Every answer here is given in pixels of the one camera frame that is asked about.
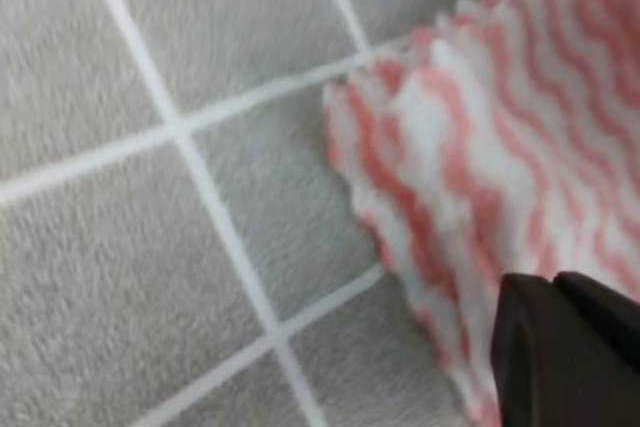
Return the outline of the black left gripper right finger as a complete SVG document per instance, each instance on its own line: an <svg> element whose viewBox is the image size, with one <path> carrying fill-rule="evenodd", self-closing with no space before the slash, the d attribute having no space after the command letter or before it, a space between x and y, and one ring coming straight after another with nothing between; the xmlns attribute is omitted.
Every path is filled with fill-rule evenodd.
<svg viewBox="0 0 640 427"><path fill-rule="evenodd" d="M639 303L584 274L553 281L579 319L573 426L639 424Z"/></svg>

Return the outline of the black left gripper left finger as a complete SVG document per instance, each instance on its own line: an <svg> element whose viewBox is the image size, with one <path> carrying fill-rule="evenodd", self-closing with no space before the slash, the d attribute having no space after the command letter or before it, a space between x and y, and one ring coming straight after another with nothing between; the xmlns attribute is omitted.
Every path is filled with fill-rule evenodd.
<svg viewBox="0 0 640 427"><path fill-rule="evenodd" d="M501 283L491 365L504 426L575 424L574 278L509 274Z"/></svg>

